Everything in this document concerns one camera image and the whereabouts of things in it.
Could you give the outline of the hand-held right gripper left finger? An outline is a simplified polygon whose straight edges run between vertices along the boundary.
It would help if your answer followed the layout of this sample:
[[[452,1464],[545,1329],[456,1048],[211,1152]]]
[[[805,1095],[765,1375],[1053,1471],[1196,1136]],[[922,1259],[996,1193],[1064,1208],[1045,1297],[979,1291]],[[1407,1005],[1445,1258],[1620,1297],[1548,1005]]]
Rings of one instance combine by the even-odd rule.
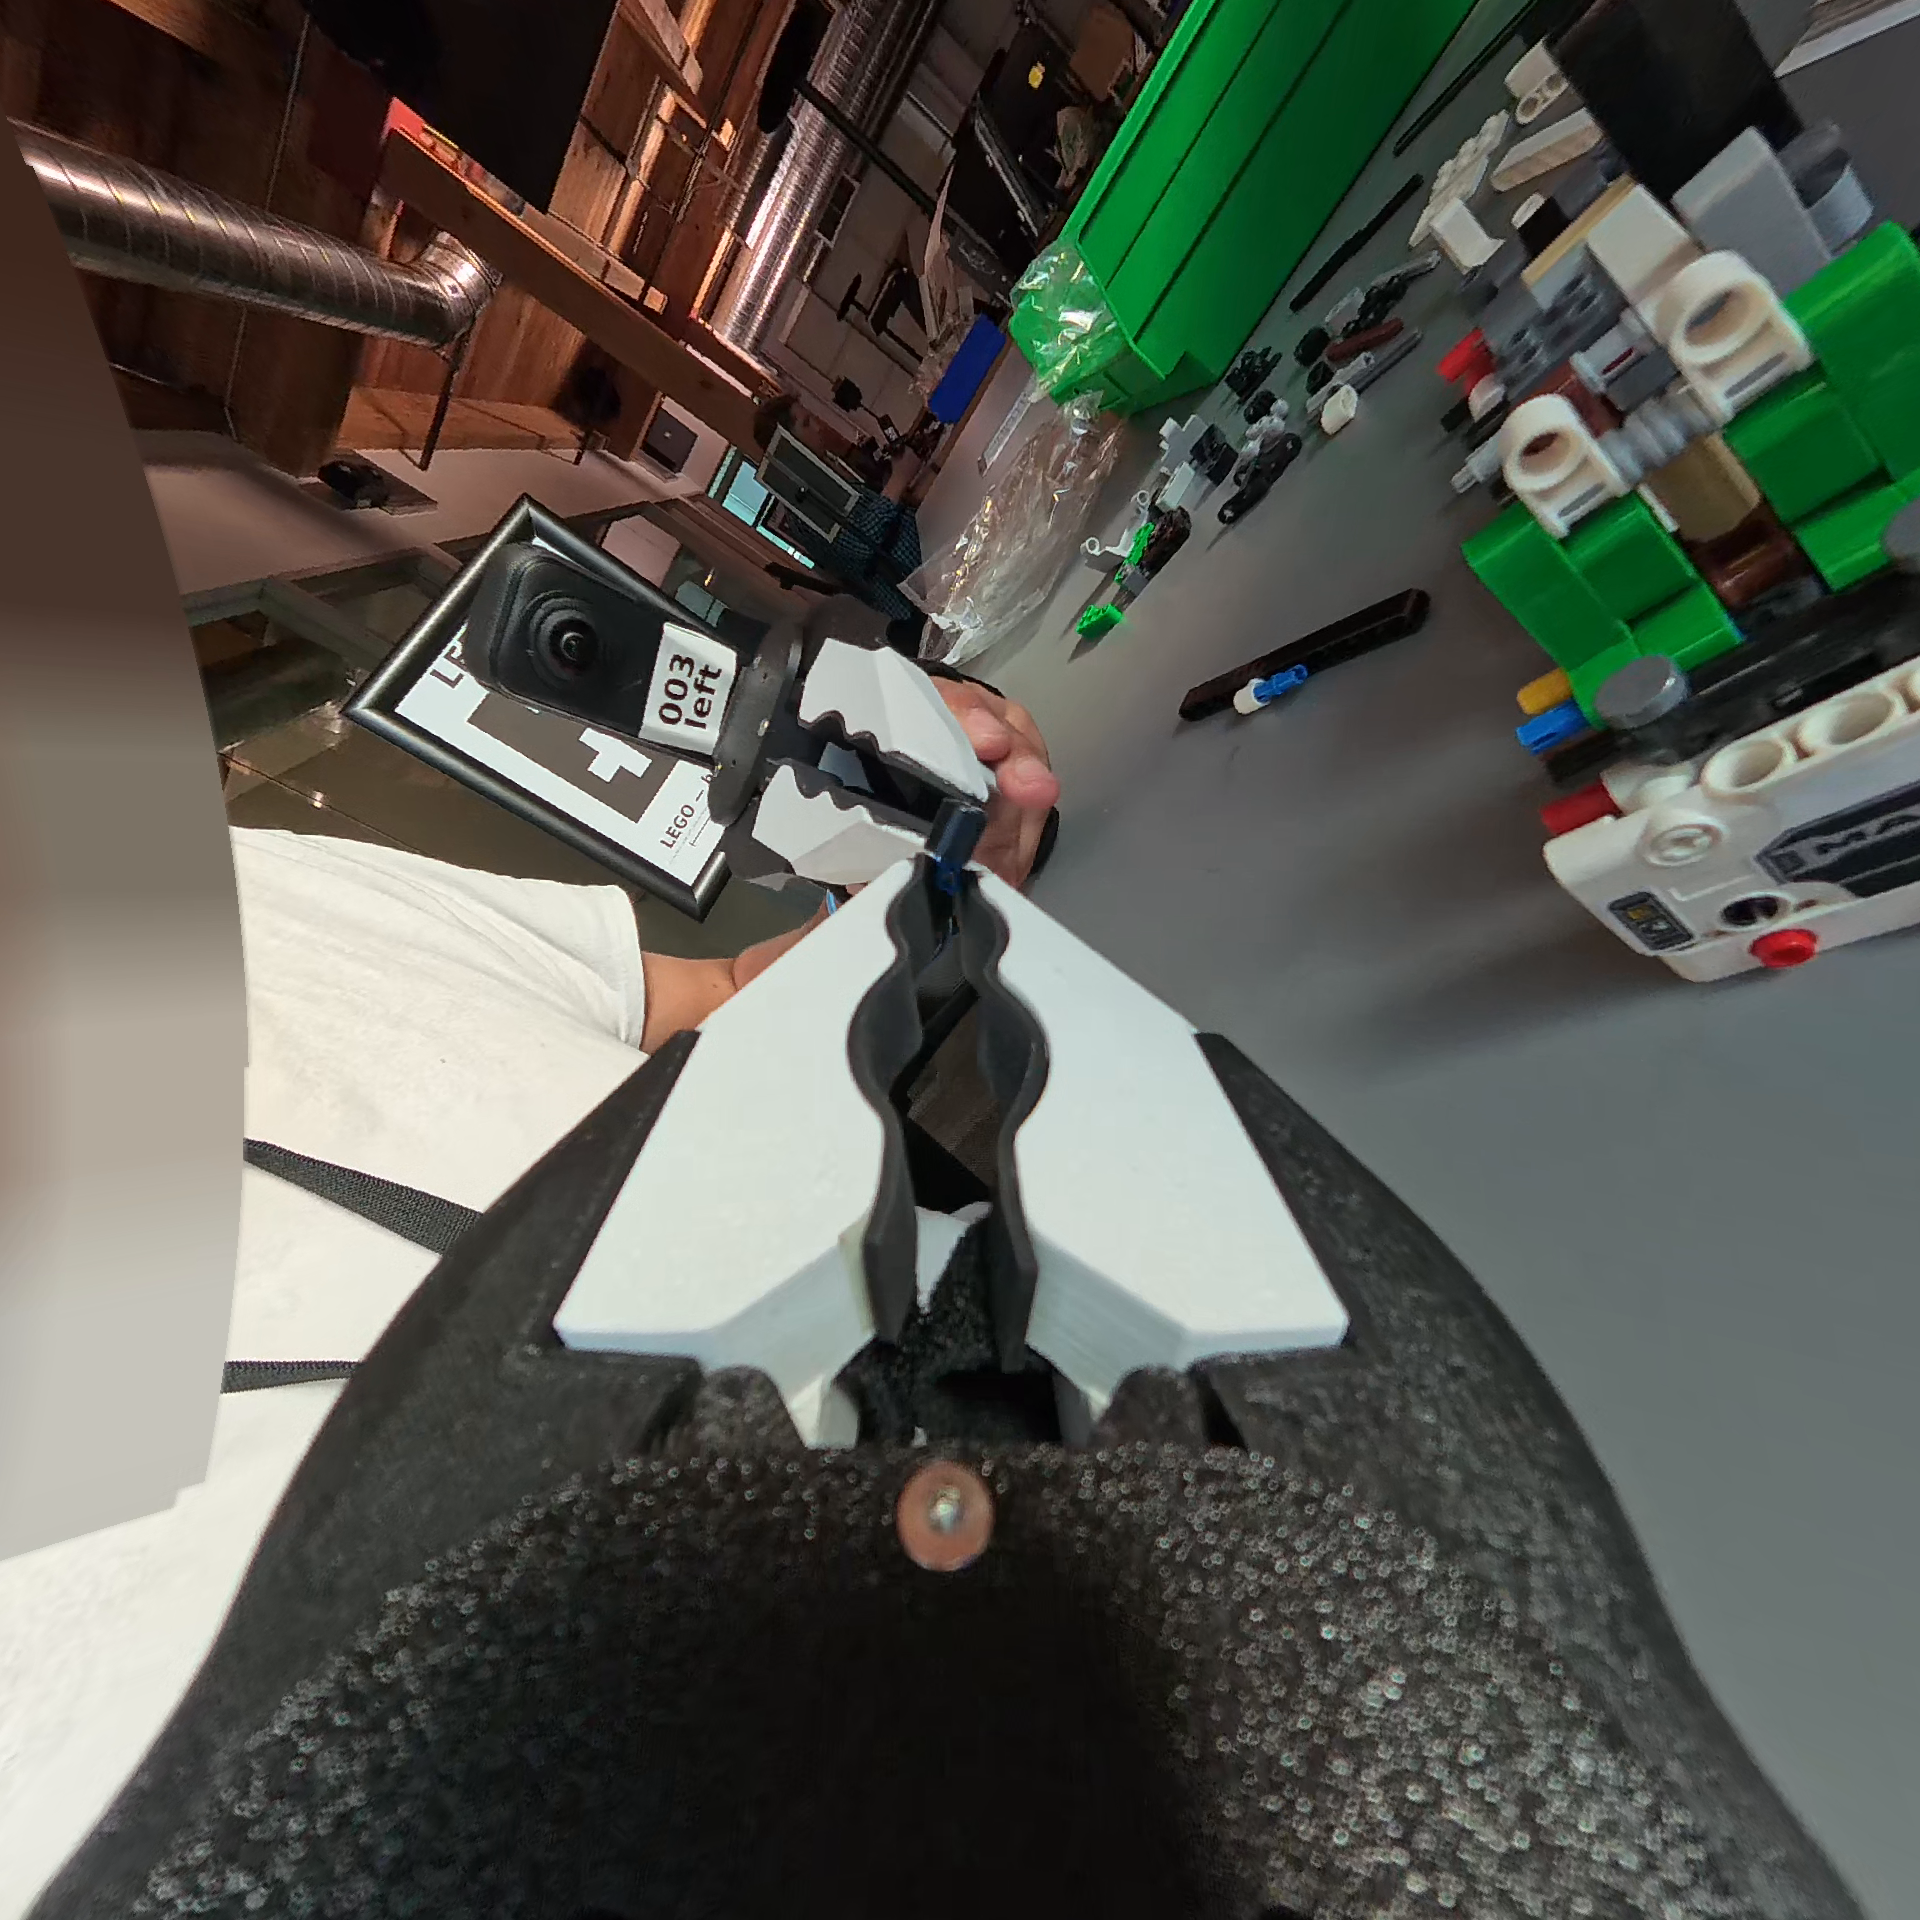
[[[888,869],[693,1037],[559,1307],[562,1347],[756,1370],[802,1442],[857,1440],[842,1375],[900,1337],[987,1213],[896,1106],[940,946],[928,869]]]

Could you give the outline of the pile of loose lego pieces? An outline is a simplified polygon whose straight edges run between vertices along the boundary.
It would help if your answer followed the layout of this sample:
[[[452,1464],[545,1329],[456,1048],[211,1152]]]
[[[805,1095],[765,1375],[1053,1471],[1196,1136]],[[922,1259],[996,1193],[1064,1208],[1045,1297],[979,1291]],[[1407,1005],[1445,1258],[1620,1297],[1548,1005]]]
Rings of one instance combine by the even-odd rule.
[[[1508,69],[1505,89],[1508,106],[1496,111],[1434,175],[1409,239],[1409,258],[1354,287],[1296,343],[1291,357],[1303,371],[1300,401],[1287,401],[1275,390],[1281,355],[1260,349],[1244,353],[1227,374],[1227,390],[1240,401],[1237,439],[1202,417],[1164,423],[1160,466],[1152,483],[1136,491],[1124,537],[1090,537],[1082,546],[1084,563],[1103,569],[1103,589],[1074,619],[1079,641],[1098,642],[1122,625],[1152,575],[1186,544],[1194,517],[1215,491],[1227,489],[1216,507],[1218,523],[1253,511],[1298,458],[1303,435],[1336,435],[1354,418],[1356,398],[1333,403],[1333,394],[1361,394],[1418,346],[1399,315],[1401,302],[1416,281],[1442,265],[1465,273],[1469,254],[1484,251],[1467,237],[1473,205],[1498,175],[1511,130],[1530,128],[1548,115],[1569,81],[1546,41],[1536,41]]]

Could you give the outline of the short metal ventilation duct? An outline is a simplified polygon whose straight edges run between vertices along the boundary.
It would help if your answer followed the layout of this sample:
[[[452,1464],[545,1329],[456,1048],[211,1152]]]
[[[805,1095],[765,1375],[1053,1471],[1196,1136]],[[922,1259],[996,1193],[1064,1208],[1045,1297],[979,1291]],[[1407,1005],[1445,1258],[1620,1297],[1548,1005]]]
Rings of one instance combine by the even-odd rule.
[[[802,93],[717,307],[714,333],[725,346],[756,363],[765,359],[786,291],[819,254],[824,218],[857,165],[857,144]]]

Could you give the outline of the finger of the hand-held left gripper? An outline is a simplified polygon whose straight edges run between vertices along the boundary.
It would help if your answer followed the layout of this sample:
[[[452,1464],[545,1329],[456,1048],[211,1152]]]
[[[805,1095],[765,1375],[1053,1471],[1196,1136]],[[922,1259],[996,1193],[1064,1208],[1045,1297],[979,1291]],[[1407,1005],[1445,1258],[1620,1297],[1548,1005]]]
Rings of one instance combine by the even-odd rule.
[[[925,822],[808,766],[780,765],[746,817],[746,880],[849,895],[920,858],[928,838]]]
[[[917,664],[890,647],[825,639],[801,674],[801,727],[915,778],[951,801],[987,803],[992,770]]]

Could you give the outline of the black lego beam blue pin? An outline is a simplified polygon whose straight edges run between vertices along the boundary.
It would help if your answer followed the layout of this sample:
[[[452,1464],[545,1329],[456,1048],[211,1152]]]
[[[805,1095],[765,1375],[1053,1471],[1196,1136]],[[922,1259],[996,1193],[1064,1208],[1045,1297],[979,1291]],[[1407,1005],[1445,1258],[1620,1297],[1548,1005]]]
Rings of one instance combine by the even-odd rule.
[[[1420,634],[1431,606],[1427,590],[1395,593],[1319,631],[1271,647],[1188,689],[1179,702],[1179,723],[1199,725],[1225,712],[1256,713],[1260,707],[1300,689],[1308,680]]]

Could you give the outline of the green white lego truck model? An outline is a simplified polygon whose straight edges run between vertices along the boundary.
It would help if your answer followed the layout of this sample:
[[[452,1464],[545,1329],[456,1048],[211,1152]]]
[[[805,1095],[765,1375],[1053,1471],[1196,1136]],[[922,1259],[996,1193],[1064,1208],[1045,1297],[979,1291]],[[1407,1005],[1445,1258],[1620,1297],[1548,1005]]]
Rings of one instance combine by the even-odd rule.
[[[1498,242],[1416,231],[1493,435],[1464,560],[1552,661],[1520,745],[1551,878],[1692,983],[1915,927],[1915,239],[1835,123],[1745,128],[1669,197],[1587,151]]]

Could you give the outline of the clear plastic bag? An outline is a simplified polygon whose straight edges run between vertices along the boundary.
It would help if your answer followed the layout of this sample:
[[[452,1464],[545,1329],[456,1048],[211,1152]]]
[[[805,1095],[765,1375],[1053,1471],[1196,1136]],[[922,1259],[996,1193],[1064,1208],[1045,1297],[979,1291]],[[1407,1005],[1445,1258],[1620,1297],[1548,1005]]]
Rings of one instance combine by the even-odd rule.
[[[925,671],[962,667],[1010,639],[1053,594],[1072,568],[1115,577],[1145,550],[1148,497],[1132,497],[1117,539],[1099,539],[1098,507],[1113,475],[1127,423],[1072,401],[1010,458],[962,529],[924,560],[904,598],[924,616],[917,658]]]

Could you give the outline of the person's left hand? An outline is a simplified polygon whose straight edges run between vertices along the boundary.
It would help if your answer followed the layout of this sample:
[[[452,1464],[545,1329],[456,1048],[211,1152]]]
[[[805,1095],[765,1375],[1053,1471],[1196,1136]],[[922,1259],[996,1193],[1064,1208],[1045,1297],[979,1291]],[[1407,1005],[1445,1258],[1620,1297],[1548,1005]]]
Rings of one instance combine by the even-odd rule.
[[[995,781],[975,862],[1020,891],[1058,835],[1061,783],[1049,749],[1029,709],[995,689],[954,678],[936,689]]]

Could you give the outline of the person's white shirt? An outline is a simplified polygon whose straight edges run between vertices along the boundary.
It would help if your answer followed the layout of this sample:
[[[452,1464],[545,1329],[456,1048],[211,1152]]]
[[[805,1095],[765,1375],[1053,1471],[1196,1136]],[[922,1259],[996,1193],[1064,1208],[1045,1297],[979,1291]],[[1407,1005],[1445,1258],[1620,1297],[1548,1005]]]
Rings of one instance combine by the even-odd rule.
[[[640,1065],[618,887],[231,830],[247,1138],[482,1213]],[[219,1397],[173,1507],[3,1570],[3,1915],[100,1822],[218,1640],[338,1383]]]

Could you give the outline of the long metal ventilation duct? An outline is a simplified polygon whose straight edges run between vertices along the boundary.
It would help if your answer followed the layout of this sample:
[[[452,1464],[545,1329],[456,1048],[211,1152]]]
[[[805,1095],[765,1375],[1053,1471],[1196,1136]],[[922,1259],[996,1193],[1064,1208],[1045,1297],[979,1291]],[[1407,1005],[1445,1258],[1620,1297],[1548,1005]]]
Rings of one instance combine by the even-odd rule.
[[[218,298],[367,339],[449,349],[481,322],[501,278],[440,233],[392,261],[144,163],[10,121],[88,275]]]

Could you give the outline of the blue container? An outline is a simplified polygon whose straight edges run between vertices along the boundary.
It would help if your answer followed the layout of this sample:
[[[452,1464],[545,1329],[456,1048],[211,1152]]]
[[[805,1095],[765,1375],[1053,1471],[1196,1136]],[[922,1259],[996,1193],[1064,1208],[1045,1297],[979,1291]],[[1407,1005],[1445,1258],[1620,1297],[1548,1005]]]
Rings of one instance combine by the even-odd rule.
[[[987,313],[977,313],[925,401],[931,417],[940,426],[957,426],[968,418],[977,397],[991,382],[1003,349],[1007,334],[1001,328]]]

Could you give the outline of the crumpled plastic bag in bin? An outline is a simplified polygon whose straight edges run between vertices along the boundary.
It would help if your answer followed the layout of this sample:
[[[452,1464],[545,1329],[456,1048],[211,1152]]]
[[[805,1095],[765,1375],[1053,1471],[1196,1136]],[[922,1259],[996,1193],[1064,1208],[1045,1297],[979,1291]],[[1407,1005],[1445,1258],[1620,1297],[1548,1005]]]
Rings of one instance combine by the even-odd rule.
[[[1095,397],[1104,409],[1122,409],[1117,374],[1133,353],[1072,241],[1057,239],[1029,261],[1012,288],[1008,334],[1049,401]]]

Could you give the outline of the person's left forearm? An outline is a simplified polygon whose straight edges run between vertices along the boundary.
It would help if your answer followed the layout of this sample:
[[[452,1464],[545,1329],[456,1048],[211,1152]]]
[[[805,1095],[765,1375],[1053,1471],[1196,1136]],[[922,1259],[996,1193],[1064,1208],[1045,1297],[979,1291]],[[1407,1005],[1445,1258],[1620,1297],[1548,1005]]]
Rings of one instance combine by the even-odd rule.
[[[732,958],[640,957],[643,1027],[637,1053],[653,1056],[681,1033],[700,1029],[717,1009],[755,983],[780,958],[759,945]]]

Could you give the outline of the green plastic bin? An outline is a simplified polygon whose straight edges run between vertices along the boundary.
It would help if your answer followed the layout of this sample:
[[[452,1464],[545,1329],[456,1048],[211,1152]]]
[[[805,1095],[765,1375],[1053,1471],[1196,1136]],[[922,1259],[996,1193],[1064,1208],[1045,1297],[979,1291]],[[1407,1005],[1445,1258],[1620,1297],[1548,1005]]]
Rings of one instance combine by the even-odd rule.
[[[1216,384],[1473,9],[1188,5],[1066,222],[1109,328],[1052,398]]]

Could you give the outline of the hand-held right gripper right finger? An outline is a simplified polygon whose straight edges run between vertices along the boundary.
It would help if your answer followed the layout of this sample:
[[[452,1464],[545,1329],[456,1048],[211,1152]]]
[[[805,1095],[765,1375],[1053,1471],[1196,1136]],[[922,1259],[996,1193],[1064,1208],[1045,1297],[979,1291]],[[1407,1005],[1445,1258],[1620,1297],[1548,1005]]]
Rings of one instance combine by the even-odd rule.
[[[957,931],[1000,1109],[992,1331],[1049,1368],[1064,1440],[1127,1376],[1339,1347],[1352,1315],[1204,1038],[995,877]]]

